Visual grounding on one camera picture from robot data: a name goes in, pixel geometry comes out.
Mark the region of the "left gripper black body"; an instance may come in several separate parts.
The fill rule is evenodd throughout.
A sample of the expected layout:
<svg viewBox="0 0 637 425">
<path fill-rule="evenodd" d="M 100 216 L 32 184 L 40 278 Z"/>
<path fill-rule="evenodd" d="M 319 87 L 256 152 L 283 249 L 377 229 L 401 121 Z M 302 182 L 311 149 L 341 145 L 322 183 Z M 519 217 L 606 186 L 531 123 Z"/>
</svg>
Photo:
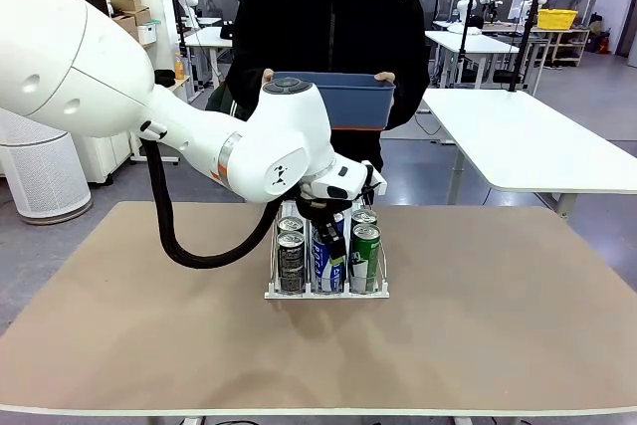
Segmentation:
<svg viewBox="0 0 637 425">
<path fill-rule="evenodd" d="M 329 222 L 335 214 L 349 210 L 353 206 L 363 205 L 365 205 L 365 200 L 360 198 L 354 200 L 307 198 L 305 196 L 297 198 L 299 213 L 312 222 Z"/>
</svg>

